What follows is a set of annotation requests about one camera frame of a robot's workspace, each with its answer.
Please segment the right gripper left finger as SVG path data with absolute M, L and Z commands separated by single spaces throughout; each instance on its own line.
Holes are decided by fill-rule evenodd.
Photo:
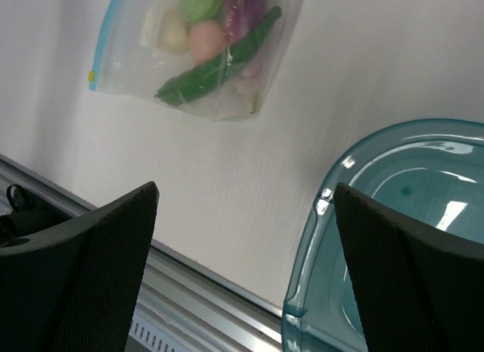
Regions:
M 158 198 L 157 186 L 148 182 L 1 245 L 1 349 L 124 350 Z

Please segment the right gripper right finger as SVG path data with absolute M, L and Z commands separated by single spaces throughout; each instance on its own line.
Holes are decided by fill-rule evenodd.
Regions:
M 388 208 L 349 185 L 337 228 L 370 351 L 481 351 L 483 246 Z

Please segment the green chili pepper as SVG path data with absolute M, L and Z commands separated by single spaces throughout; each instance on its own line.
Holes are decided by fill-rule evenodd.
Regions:
M 169 79 L 154 97 L 164 104 L 178 107 L 214 92 L 255 58 L 282 14 L 282 8 L 274 6 L 242 39 L 207 62 Z

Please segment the clear zip top bag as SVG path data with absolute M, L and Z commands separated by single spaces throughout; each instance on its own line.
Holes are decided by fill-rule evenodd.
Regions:
M 268 0 L 267 12 L 279 6 L 283 14 L 264 44 L 258 111 L 287 50 L 302 3 L 303 0 Z M 180 0 L 111 0 L 93 58 L 95 81 L 88 83 L 89 88 L 114 95 L 131 95 L 211 120 L 245 119 L 255 115 L 248 112 L 234 87 L 241 72 L 207 96 L 178 107 L 154 97 L 169 79 L 197 66 L 189 44 L 188 50 L 181 54 L 157 47 L 162 16 L 170 8 L 178 10 L 188 22 L 180 8 Z M 188 22 L 188 37 L 195 24 Z

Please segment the pink egg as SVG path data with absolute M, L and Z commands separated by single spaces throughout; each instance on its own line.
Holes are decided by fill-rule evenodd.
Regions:
M 220 23 L 215 20 L 203 20 L 192 27 L 188 44 L 191 57 L 198 65 L 222 53 L 227 46 L 227 40 Z

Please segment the purple eggplant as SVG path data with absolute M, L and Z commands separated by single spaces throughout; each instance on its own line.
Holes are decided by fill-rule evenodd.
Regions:
M 251 32 L 268 10 L 268 0 L 224 0 L 223 17 L 227 50 L 231 57 L 232 46 Z M 258 86 L 264 66 L 265 46 L 240 73 L 240 80 Z

